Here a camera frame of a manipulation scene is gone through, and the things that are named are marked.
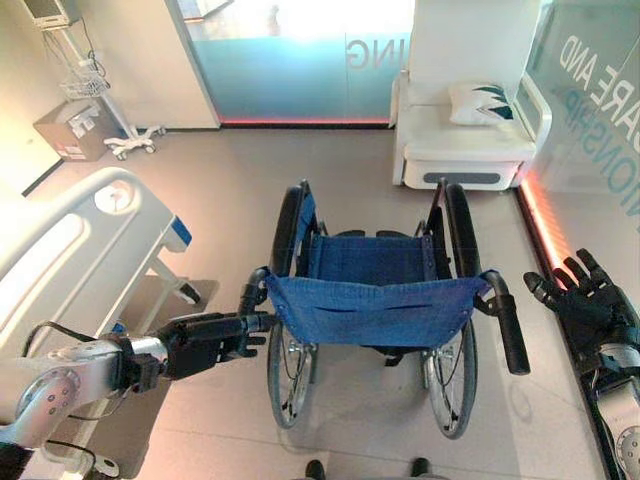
wire basket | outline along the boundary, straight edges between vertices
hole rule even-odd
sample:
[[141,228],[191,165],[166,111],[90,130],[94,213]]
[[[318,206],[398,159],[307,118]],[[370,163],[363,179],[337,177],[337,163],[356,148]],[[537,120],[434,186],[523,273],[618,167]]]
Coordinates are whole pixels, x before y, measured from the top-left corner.
[[63,82],[60,88],[71,100],[80,98],[99,97],[107,88],[107,81],[99,75],[75,78],[73,81]]

wheelchair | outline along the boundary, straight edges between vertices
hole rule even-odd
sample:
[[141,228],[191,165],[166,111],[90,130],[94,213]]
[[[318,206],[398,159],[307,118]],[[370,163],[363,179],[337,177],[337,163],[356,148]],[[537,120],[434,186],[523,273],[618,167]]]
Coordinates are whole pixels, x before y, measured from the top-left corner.
[[[495,295],[483,300],[490,290]],[[464,190],[444,179],[413,236],[391,230],[329,235],[316,217],[309,184],[289,188],[269,267],[249,278],[239,313],[253,312],[267,297],[277,317],[269,335],[268,390],[275,420],[284,429],[293,427],[304,409],[323,343],[374,348],[390,367],[418,352],[417,373],[439,429],[450,439],[464,433],[475,399],[474,308],[498,318],[510,372],[530,371],[514,299],[497,272],[481,270]],[[249,339],[260,343],[264,339]]]

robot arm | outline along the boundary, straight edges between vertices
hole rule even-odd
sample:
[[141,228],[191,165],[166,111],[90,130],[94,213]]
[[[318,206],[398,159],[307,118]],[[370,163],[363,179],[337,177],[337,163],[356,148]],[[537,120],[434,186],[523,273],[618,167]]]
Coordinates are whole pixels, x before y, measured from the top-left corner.
[[77,408],[127,388],[150,390],[160,375],[180,379],[250,356],[246,345],[264,339],[249,334],[274,321],[265,313],[196,314],[145,337],[110,334],[44,357],[0,360],[0,478],[20,478],[34,449]]
[[524,275],[533,295],[563,318],[594,329],[579,347],[577,368],[587,376],[612,449],[629,480],[640,478],[640,320],[628,298],[591,254],[577,252],[564,261],[577,283],[562,269],[553,271],[566,290],[535,272]]

white wall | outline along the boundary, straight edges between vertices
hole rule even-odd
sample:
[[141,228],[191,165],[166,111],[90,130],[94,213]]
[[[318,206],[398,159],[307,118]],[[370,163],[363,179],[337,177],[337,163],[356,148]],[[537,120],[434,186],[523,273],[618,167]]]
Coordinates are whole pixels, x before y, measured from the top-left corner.
[[[77,3],[107,69],[111,94],[131,123],[219,126],[164,1]],[[79,44],[87,45],[80,24],[73,33]]]
[[32,125],[63,101],[40,32],[19,1],[0,1],[0,182],[22,192],[59,160]]

shoe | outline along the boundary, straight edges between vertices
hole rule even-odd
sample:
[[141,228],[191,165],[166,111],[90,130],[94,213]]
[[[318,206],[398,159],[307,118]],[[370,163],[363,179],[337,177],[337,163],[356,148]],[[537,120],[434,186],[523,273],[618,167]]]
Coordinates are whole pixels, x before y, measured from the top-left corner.
[[423,473],[429,473],[430,469],[431,468],[430,468],[429,460],[422,457],[416,458],[413,461],[413,465],[411,466],[411,476],[419,477]]
[[313,480],[327,480],[324,474],[324,467],[320,460],[311,460],[307,463],[307,468],[304,471],[304,475],[307,478],[313,478]]

